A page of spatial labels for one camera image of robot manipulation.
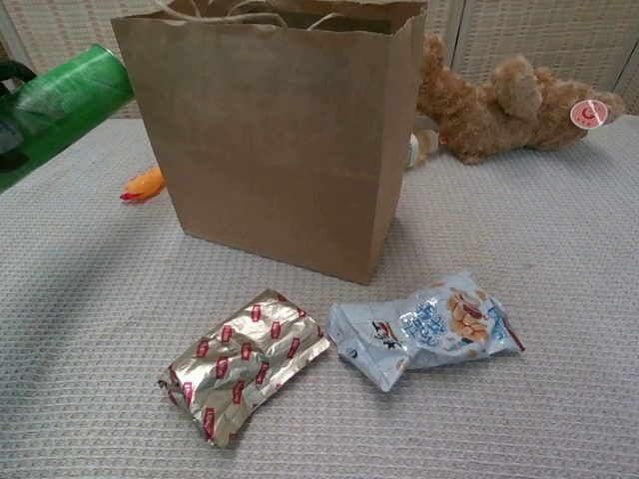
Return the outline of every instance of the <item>white bottle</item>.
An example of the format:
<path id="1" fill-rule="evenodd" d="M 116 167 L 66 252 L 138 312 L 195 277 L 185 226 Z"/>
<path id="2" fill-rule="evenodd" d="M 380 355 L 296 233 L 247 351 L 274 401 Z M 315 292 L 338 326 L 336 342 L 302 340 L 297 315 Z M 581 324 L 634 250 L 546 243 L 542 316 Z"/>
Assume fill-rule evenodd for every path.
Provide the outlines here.
<path id="1" fill-rule="evenodd" d="M 428 155 L 439 148 L 439 136 L 433 130 L 422 130 L 410 135 L 410 145 L 406 155 L 406 169 L 422 163 Z"/>

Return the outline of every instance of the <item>twisted paper handle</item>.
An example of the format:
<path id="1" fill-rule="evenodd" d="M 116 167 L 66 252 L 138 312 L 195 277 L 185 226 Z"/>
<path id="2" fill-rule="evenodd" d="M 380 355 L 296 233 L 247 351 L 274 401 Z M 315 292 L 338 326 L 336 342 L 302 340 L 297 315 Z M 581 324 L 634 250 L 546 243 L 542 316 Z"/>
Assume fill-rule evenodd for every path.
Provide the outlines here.
<path id="1" fill-rule="evenodd" d="M 200 12 L 200 9 L 198 8 L 198 5 L 196 4 L 194 0 L 191 0 L 191 3 L 193 5 L 193 8 L 195 9 L 196 15 L 187 15 L 186 13 L 178 12 L 174 10 L 173 8 L 169 7 L 168 5 L 165 5 L 162 2 L 162 0 L 153 0 L 153 2 L 156 4 L 156 6 L 158 6 L 160 9 L 162 9 L 163 11 L 165 11 L 172 17 L 180 19 L 180 20 L 186 20 L 189 22 L 208 23 L 208 24 L 215 25 L 220 23 L 242 23 L 242 22 L 247 22 L 252 20 L 275 20 L 284 28 L 289 27 L 289 25 L 287 25 L 287 22 L 285 22 L 284 19 L 277 13 L 261 12 L 261 13 L 241 13 L 238 15 L 233 15 L 233 12 L 235 12 L 239 8 L 244 7 L 246 5 L 267 5 L 268 7 L 275 9 L 274 5 L 269 0 L 245 0 L 244 2 L 239 3 L 238 5 L 233 7 L 231 10 L 229 10 L 229 13 L 227 14 L 226 17 L 203 17 L 202 12 Z M 342 17 L 342 16 L 343 15 L 339 13 L 329 13 L 321 17 L 312 25 L 310 25 L 307 28 L 307 30 L 309 31 L 314 30 L 326 20 L 330 20 L 331 18 Z"/>

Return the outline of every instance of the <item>green cylinder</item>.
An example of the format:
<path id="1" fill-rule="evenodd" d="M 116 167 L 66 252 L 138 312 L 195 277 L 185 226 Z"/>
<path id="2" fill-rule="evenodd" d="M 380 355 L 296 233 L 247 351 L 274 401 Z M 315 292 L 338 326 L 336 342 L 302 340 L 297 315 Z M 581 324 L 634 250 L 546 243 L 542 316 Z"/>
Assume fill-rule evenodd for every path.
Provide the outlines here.
<path id="1" fill-rule="evenodd" d="M 100 45 L 0 97 L 0 192 L 132 99 L 127 71 Z"/>

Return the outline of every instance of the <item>snack package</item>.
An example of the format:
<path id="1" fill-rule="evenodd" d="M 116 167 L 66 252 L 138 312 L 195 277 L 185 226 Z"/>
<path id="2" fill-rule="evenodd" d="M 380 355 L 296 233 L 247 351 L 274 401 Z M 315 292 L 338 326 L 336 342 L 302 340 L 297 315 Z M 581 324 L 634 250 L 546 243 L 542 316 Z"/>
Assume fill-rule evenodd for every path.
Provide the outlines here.
<path id="1" fill-rule="evenodd" d="M 385 392 L 407 369 L 524 350 L 501 303 L 468 271 L 407 299 L 334 304 L 327 331 L 339 355 Z"/>
<path id="2" fill-rule="evenodd" d="M 224 447 L 258 406 L 328 347 L 305 311 L 267 290 L 202 336 L 158 382 L 207 442 Z"/>

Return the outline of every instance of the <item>brown teddy bear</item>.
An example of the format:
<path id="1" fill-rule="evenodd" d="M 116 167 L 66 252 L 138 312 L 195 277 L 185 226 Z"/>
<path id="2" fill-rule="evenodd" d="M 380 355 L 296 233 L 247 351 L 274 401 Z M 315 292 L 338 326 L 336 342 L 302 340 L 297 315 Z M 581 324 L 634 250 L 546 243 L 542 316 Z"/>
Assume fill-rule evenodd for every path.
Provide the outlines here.
<path id="1" fill-rule="evenodd" d="M 502 61 L 481 86 L 453 73 L 443 58 L 441 39 L 426 35 L 417 112 L 439 126 L 442 142 L 467 165 L 513 148 L 571 145 L 626 111 L 621 97 L 560 80 L 521 55 Z"/>

